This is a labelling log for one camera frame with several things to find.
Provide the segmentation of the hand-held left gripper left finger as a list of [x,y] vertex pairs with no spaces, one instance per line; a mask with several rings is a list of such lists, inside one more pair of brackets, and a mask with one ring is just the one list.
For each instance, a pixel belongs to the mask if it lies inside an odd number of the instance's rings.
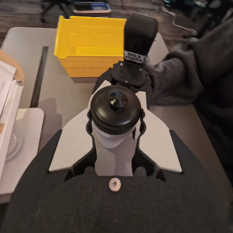
[[70,171],[73,176],[80,176],[87,167],[95,168],[95,163],[92,115],[85,109],[63,127],[49,172]]

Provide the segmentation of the white plastic bottle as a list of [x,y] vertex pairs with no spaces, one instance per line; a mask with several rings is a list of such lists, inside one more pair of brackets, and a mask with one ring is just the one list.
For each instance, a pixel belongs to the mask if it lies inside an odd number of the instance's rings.
[[120,134],[120,135],[113,135],[113,134],[108,134],[106,132],[103,132],[95,125],[94,120],[92,120],[91,124],[92,124],[92,129],[99,143],[104,148],[113,149],[117,147],[119,144],[121,144],[130,135],[132,135],[133,131],[136,130],[136,128],[138,127],[139,121],[136,123],[136,125],[131,130],[129,130],[128,132],[124,134]]

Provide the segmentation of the black bottle lid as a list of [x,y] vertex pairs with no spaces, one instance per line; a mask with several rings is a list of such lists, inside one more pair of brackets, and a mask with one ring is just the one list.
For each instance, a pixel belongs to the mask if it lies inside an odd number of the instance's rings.
[[111,135],[132,130],[140,118],[141,109],[136,94],[118,85],[106,86],[97,91],[90,104],[95,125]]

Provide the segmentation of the person's right forearm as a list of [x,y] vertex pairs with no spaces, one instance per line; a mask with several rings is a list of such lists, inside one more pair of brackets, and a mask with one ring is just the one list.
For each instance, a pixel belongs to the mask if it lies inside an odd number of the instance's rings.
[[202,93],[223,107],[233,105],[233,19],[202,38],[175,46],[159,64],[144,63],[155,105],[183,105]]

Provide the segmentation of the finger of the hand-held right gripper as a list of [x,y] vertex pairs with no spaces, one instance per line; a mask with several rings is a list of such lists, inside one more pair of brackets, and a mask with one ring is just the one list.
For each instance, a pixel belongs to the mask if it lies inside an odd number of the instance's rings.
[[138,92],[136,93],[138,97],[141,108],[142,109],[149,109],[151,100],[152,100],[152,87],[149,80],[146,80],[145,83],[138,88]]
[[94,93],[98,89],[111,85],[112,82],[113,82],[112,68],[109,68],[106,72],[104,72],[100,77],[97,78],[94,89],[92,91],[92,95],[94,95]]

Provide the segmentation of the white stand base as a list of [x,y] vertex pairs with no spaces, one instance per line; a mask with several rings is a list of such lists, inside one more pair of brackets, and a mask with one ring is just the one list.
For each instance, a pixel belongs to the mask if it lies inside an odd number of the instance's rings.
[[40,108],[20,108],[16,114],[0,181],[0,195],[10,196],[35,158],[44,120]]

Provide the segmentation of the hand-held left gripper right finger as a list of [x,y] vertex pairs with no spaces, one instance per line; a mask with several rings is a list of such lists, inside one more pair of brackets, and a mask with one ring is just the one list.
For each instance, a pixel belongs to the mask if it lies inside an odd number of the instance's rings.
[[182,173],[175,146],[166,124],[148,109],[140,112],[140,128],[133,156],[133,175],[143,167],[146,176],[165,170]]

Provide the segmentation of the printed instruction sheet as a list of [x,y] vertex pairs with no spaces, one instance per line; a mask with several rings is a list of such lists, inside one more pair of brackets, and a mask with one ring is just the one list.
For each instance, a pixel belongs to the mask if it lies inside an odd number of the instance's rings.
[[15,73],[16,67],[0,61],[0,114],[2,114]]

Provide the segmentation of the dark device with blue screen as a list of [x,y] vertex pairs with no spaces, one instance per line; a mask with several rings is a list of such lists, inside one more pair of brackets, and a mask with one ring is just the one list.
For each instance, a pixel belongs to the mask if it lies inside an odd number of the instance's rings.
[[103,1],[72,1],[72,11],[77,14],[111,13],[110,5]]

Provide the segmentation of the yellow storage bin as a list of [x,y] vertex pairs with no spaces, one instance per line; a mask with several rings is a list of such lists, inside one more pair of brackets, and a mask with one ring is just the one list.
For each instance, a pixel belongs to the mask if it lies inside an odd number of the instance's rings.
[[127,19],[59,16],[54,55],[71,78],[99,77],[124,60]]

